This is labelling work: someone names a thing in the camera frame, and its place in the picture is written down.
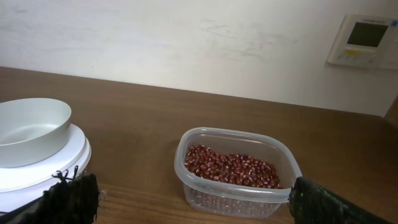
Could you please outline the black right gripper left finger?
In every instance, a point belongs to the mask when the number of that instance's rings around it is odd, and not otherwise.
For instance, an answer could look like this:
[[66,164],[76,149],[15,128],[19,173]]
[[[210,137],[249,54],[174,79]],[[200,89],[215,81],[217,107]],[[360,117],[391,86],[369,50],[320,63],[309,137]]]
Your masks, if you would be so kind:
[[92,224],[96,221],[100,190],[94,174],[73,177],[57,171],[59,180],[38,199],[1,216],[1,224]]

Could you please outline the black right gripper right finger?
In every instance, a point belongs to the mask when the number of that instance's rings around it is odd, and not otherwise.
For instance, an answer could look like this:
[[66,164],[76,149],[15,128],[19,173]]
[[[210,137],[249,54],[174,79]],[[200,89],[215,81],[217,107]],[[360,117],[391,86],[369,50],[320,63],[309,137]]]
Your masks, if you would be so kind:
[[305,177],[291,188],[289,212],[295,224],[390,224]]

